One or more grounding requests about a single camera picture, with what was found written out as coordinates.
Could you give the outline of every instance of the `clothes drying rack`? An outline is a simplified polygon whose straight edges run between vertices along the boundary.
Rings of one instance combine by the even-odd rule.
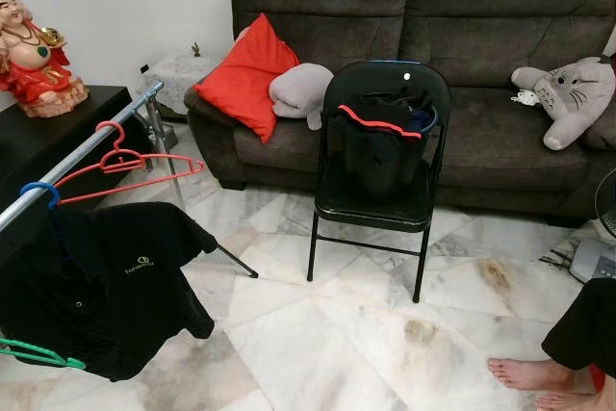
[[[121,124],[131,116],[135,116],[141,122],[143,122],[150,133],[153,133],[155,138],[155,150],[158,152],[169,153],[167,143],[165,140],[165,127],[163,126],[163,120],[158,110],[158,103],[156,102],[156,93],[163,88],[163,83],[158,82],[151,89],[145,91],[140,99],[128,104],[122,111],[115,115],[111,121]],[[142,117],[137,110],[145,105],[147,110],[148,119]],[[82,142],[77,148],[75,148],[70,154],[56,164],[51,170],[49,170],[39,180],[41,183],[47,183],[50,185],[56,184],[62,179],[72,168],[74,168],[82,159],[84,159],[99,143],[105,140],[109,135],[113,133],[115,129],[113,127],[103,127],[100,130],[94,132],[87,140]],[[168,167],[171,174],[175,174],[175,166],[171,159],[167,159]],[[185,210],[184,200],[182,198],[182,192],[177,178],[172,179],[172,189],[175,195],[178,206]],[[25,194],[21,195],[13,204],[0,214],[0,232],[2,232],[9,224],[15,220],[23,211],[34,204],[37,199],[45,194],[46,190],[42,188],[35,188],[29,190]],[[244,270],[248,271],[251,278],[258,278],[259,273],[246,265],[230,251],[218,244],[220,249],[229,259],[238,264]]]

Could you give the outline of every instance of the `red pillow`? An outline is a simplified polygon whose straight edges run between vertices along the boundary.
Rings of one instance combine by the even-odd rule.
[[[194,89],[226,115],[250,127],[267,142],[276,125],[270,83],[299,64],[261,13],[227,58]]]

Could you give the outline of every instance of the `electric fan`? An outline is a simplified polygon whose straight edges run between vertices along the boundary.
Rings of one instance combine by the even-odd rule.
[[[607,232],[616,238],[616,169],[609,172],[595,193],[595,210]],[[569,272],[578,280],[616,279],[616,246],[597,240],[582,240]]]

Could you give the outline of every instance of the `green hanger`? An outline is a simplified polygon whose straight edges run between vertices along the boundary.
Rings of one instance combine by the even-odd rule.
[[[32,346],[30,344],[26,344],[25,342],[19,341],[10,341],[9,339],[0,338],[0,344],[6,344],[10,347],[20,347],[26,350],[35,351],[37,353],[42,353],[47,356],[34,355],[30,353],[23,353],[21,351],[13,351],[7,350],[5,348],[0,348],[0,354],[3,355],[12,355],[19,356],[21,358],[28,358],[29,360],[37,360],[42,363],[48,363],[50,365],[62,366],[65,368],[75,368],[76,370],[84,370],[86,368],[86,364],[75,360],[74,358],[68,358],[66,360],[63,359],[58,353],[52,350],[48,350],[47,348],[41,348],[37,346]]]

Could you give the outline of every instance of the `white tablecloth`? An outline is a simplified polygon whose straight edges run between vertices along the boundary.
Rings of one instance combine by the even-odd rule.
[[[151,88],[158,81],[165,86],[158,92],[156,100],[171,108],[179,115],[188,112],[184,106],[184,93],[222,62],[222,57],[194,57],[174,55],[165,57],[143,74],[139,92]]]

